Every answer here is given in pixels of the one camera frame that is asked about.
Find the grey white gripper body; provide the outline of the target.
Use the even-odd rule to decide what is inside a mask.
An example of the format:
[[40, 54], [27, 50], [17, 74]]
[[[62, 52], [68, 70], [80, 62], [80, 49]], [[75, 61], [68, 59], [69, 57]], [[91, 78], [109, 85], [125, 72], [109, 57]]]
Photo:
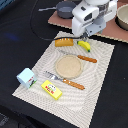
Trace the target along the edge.
[[83, 40], [86, 41], [88, 37], [98, 32], [102, 32], [105, 27], [105, 20], [103, 18], [96, 18], [91, 25], [85, 28], [85, 32], [82, 35]]

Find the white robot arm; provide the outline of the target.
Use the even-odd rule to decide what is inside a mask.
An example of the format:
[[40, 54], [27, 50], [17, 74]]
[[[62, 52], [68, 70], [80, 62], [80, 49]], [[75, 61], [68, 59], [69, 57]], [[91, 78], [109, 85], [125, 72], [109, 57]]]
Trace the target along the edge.
[[90, 37], [106, 27], [117, 11], [118, 0], [82, 0], [72, 11], [72, 33]]

